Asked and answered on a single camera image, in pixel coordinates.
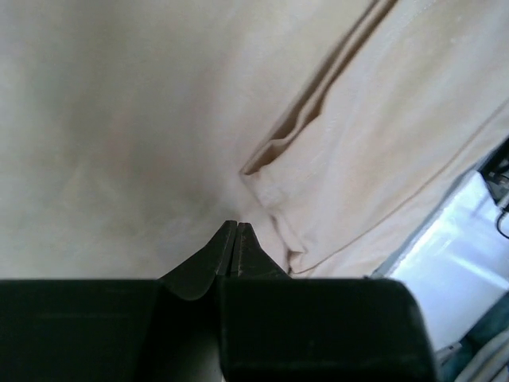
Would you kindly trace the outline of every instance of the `black cable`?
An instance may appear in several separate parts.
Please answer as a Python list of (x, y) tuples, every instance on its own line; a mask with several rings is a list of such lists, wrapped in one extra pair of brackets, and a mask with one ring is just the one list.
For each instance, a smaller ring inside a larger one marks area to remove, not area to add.
[(502, 235), (506, 239), (509, 239), (509, 235), (506, 235), (505, 233), (502, 232), (502, 220), (506, 217), (506, 215), (507, 212), (505, 211), (499, 215), (499, 218), (496, 220), (496, 230), (499, 232), (500, 235)]

